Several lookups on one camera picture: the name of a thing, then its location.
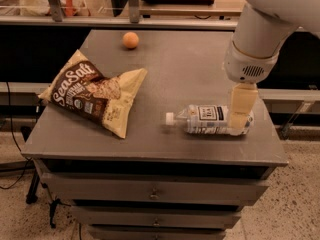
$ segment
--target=white robotic arm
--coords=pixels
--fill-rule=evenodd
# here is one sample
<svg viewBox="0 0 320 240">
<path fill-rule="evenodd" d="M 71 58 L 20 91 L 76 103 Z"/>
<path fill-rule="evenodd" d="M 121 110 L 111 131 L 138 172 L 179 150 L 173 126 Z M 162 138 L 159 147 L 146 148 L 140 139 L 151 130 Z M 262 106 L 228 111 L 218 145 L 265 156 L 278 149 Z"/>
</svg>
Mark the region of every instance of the white robotic arm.
<svg viewBox="0 0 320 240">
<path fill-rule="evenodd" d="M 284 41 L 298 27 L 320 31 L 320 0 L 246 0 L 224 67 L 238 84 L 232 91 L 229 126 L 242 129 Z"/>
</svg>

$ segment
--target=drawer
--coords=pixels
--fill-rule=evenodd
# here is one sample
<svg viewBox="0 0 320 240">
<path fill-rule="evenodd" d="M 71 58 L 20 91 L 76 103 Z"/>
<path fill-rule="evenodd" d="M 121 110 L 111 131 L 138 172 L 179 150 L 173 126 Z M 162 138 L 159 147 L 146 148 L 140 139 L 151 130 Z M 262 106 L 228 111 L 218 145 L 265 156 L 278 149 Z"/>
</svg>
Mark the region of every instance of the drawer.
<svg viewBox="0 0 320 240">
<path fill-rule="evenodd" d="M 225 237 L 225 232 L 220 230 L 89 226 L 88 231 L 101 240 L 222 240 Z"/>
<path fill-rule="evenodd" d="M 42 183 L 63 199 L 253 205 L 267 189 L 250 179 L 107 173 L 51 173 L 37 160 Z"/>
<path fill-rule="evenodd" d="M 175 228 L 232 228 L 237 212 L 139 207 L 73 206 L 71 213 L 83 224 L 127 225 Z"/>
</svg>

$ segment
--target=small orange ball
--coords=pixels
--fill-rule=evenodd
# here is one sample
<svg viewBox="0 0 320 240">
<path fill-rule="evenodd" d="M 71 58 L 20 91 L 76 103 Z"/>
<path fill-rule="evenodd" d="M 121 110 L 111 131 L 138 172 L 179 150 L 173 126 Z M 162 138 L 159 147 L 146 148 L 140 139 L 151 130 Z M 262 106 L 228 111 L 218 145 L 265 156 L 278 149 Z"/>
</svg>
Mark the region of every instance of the small orange ball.
<svg viewBox="0 0 320 240">
<path fill-rule="evenodd" d="M 128 32 L 123 36 L 122 42 L 128 49 L 134 49 L 138 46 L 139 37 L 134 32 Z"/>
</svg>

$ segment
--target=plastic bottle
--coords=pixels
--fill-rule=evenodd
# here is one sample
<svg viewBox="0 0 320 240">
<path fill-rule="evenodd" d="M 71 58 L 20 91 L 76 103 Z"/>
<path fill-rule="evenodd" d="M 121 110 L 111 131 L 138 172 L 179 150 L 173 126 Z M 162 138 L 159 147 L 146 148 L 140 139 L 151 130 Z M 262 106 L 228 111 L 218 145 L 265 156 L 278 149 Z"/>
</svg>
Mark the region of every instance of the plastic bottle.
<svg viewBox="0 0 320 240">
<path fill-rule="evenodd" d="M 251 112 L 243 129 L 231 129 L 227 122 L 227 106 L 216 105 L 189 105 L 177 114 L 166 113 L 166 125 L 178 126 L 191 134 L 229 134 L 244 135 L 253 125 L 254 118 Z"/>
</svg>

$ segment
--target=speckled floor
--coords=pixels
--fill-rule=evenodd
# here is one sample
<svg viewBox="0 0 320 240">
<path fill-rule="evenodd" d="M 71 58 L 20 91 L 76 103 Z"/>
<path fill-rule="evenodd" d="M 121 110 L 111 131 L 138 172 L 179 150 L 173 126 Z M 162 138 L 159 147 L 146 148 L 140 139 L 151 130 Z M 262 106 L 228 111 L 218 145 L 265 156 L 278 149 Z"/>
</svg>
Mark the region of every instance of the speckled floor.
<svg viewBox="0 0 320 240">
<path fill-rule="evenodd" d="M 15 135 L 23 146 L 21 134 Z M 289 139 L 281 142 L 289 166 L 276 169 L 269 177 L 268 190 L 254 206 L 243 209 L 240 221 L 227 231 L 226 240 L 320 239 L 320 129 L 293 128 Z M 8 124 L 0 132 L 0 154 L 0 163 L 23 160 Z M 38 188 L 38 201 L 26 204 L 31 178 L 29 173 L 12 189 L 0 190 L 0 240 L 79 239 L 78 223 L 68 206 L 58 206 L 57 227 L 50 228 L 48 198 L 42 187 Z M 17 176 L 0 175 L 0 186 L 9 186 L 16 179 Z M 93 239 L 86 226 L 81 235 L 83 240 Z"/>
</svg>

